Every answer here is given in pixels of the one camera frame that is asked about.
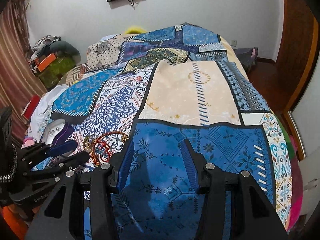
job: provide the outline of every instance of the bed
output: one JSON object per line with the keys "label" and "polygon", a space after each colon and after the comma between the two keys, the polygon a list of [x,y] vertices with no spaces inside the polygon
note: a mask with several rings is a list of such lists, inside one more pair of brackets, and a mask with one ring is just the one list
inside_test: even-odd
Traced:
{"label": "bed", "polygon": [[[221,36],[188,23],[110,36],[90,46],[87,63],[60,84],[68,89],[49,106],[40,134],[52,120],[64,119],[75,129],[68,138],[78,143],[73,154],[84,150],[87,135],[120,131],[134,141],[126,187],[112,195],[121,240],[195,235],[204,196],[188,181],[179,148],[185,138],[223,170],[250,171],[286,230],[296,221],[301,204],[294,216],[292,204],[302,191],[293,185],[300,171],[288,134]],[[118,134],[105,141],[111,150],[98,153],[100,163],[123,145]],[[37,168],[56,161],[47,159]],[[94,168],[90,159],[77,171]],[[84,198],[90,239],[90,193]],[[224,239],[230,234],[230,203],[227,193]]]}

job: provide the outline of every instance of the curtain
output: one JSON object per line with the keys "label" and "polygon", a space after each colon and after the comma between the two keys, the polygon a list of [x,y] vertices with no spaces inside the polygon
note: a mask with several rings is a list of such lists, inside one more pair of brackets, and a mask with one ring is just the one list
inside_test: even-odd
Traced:
{"label": "curtain", "polygon": [[27,130],[23,109],[46,92],[30,70],[31,55],[25,0],[10,0],[0,14],[0,108],[11,106],[12,136],[19,140]]}

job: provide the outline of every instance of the metal bolt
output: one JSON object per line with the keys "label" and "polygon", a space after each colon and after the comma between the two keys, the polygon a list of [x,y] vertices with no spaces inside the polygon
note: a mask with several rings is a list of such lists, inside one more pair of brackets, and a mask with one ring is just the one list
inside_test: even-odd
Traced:
{"label": "metal bolt", "polygon": [[74,171],[67,171],[67,172],[66,172],[66,176],[67,176],[67,177],[72,177],[74,174],[75,174]]}
{"label": "metal bolt", "polygon": [[244,177],[249,177],[250,176],[250,172],[249,171],[241,171],[241,175]]}
{"label": "metal bolt", "polygon": [[101,168],[102,168],[103,170],[109,169],[109,168],[110,168],[110,164],[109,164],[109,163],[103,163],[103,164],[101,165]]}
{"label": "metal bolt", "polygon": [[213,170],[215,168],[214,164],[213,163],[207,163],[205,165],[205,167],[208,169],[208,170]]}

